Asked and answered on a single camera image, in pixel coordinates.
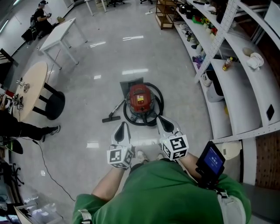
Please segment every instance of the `person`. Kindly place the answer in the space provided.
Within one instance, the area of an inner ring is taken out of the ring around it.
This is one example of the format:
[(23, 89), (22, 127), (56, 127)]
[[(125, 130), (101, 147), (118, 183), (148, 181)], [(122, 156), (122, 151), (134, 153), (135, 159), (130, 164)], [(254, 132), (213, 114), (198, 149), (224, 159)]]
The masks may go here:
[[(81, 224), (86, 209), (93, 224), (178, 224), (223, 223), (221, 206), (214, 190), (198, 187), (182, 167), (162, 154), (156, 161), (148, 162), (142, 151), (137, 151), (140, 164), (131, 168), (122, 192), (115, 196), (124, 169), (112, 168), (97, 184), (91, 194), (77, 196), (73, 224)], [(198, 158), (188, 153), (180, 162), (197, 181), (201, 176), (195, 171)], [(222, 174), (217, 185), (228, 195), (241, 200), (246, 223), (251, 217), (250, 201), (242, 186)]]
[(38, 128), (31, 124), (18, 122), (10, 113), (5, 110), (5, 104), (0, 105), (0, 136), (5, 137), (29, 137), (34, 140), (45, 141), (46, 135), (54, 135), (60, 131), (60, 125), (56, 127)]
[(35, 25), (36, 28), (38, 29), (39, 33), (39, 39), (41, 39), (42, 37), (44, 37), (45, 35), (51, 33), (51, 31), (53, 30), (53, 26), (48, 22), (48, 18), (50, 18), (50, 15), (45, 16), (44, 15), (44, 8), (45, 5), (48, 2), (46, 1), (41, 1), (38, 5), (38, 9), (35, 11), (33, 18), (35, 21)]

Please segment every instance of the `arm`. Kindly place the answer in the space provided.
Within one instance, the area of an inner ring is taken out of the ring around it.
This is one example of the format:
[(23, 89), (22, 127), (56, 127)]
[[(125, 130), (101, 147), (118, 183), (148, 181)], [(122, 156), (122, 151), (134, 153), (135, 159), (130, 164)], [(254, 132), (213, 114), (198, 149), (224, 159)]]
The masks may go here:
[(37, 18), (37, 20), (38, 20), (38, 22), (42, 22), (42, 21), (44, 21), (48, 18), (50, 18), (50, 16), (46, 16), (46, 17), (43, 17), (43, 18), (40, 16), (40, 17)]
[(198, 157), (188, 153), (187, 156), (180, 159), (180, 162), (184, 165), (190, 175), (199, 181), (201, 179), (201, 175), (196, 172)]
[(112, 168), (109, 173), (97, 184), (92, 195), (98, 198), (110, 201), (116, 194), (121, 183), (124, 169)]

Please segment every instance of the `green t-shirt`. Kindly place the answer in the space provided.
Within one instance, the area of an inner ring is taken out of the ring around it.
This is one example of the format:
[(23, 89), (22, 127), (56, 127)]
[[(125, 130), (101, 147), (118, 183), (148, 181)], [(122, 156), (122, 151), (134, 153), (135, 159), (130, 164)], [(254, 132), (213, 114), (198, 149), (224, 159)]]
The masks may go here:
[[(242, 201), (248, 223), (251, 206), (242, 186), (221, 175), (218, 187)], [(83, 220), (79, 209), (87, 209), (94, 224), (223, 223), (216, 192), (197, 187), (179, 164), (166, 161), (149, 162), (133, 171), (122, 192), (109, 202), (78, 195), (73, 224)]]

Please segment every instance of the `sneaker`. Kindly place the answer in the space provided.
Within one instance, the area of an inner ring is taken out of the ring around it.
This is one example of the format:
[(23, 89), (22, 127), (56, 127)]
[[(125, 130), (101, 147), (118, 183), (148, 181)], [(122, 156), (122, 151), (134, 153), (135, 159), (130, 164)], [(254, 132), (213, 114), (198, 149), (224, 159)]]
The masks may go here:
[(57, 129), (56, 129), (56, 130), (54, 130), (54, 131), (52, 131), (52, 132), (50, 133), (50, 135), (57, 134), (57, 133), (60, 131), (60, 129), (61, 129), (61, 126), (60, 126), (60, 125), (58, 125), (58, 126), (57, 126)]
[(164, 157), (163, 157), (163, 154), (159, 154), (159, 155), (157, 155), (157, 160), (161, 160), (161, 159), (163, 159)]
[(144, 163), (145, 161), (148, 162), (148, 158), (144, 152), (138, 150), (137, 151), (137, 158), (140, 160), (140, 163)]

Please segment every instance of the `metal shelving rack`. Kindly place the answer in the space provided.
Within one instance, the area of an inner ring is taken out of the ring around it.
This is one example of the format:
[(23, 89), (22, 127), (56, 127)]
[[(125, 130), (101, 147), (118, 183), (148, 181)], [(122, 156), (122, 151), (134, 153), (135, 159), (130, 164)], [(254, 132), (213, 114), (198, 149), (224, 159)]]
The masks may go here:
[[(222, 143), (241, 140), (280, 130), (280, 88), (267, 60), (258, 47), (240, 27), (231, 28), (237, 10), (242, 9), (250, 15), (280, 49), (279, 37), (261, 16), (240, 0), (228, 1), (221, 24), (216, 21), (214, 15), (205, 11), (203, 6), (193, 3), (193, 0), (187, 1), (207, 17), (218, 30), (215, 39), (212, 41), (201, 25), (194, 24), (192, 20), (187, 19), (186, 15), (181, 14), (177, 9), (178, 14), (191, 28), (206, 52), (201, 67), (197, 69), (194, 64), (196, 69), (195, 82), (200, 81), (204, 92), (213, 131), (212, 141)], [(189, 47), (190, 43), (186, 42), (179, 26), (175, 24), (175, 28), (178, 30), (189, 55), (191, 57), (195, 56)], [(224, 40), (228, 42), (240, 61), (240, 63), (234, 63), (228, 71), (222, 70), (224, 60), (214, 59)], [(249, 57), (243, 54), (243, 47), (251, 48), (263, 57), (264, 65), (260, 67), (259, 71), (252, 70), (247, 66), (246, 61)], [(203, 85), (201, 76), (210, 63), (217, 74), (225, 101), (211, 103), (207, 100), (207, 87)], [(224, 112), (225, 104), (227, 105), (228, 116)], [(274, 109), (274, 114), (270, 118), (267, 113), (271, 106)]]
[(161, 29), (173, 28), (176, 7), (177, 0), (157, 0), (155, 17)]

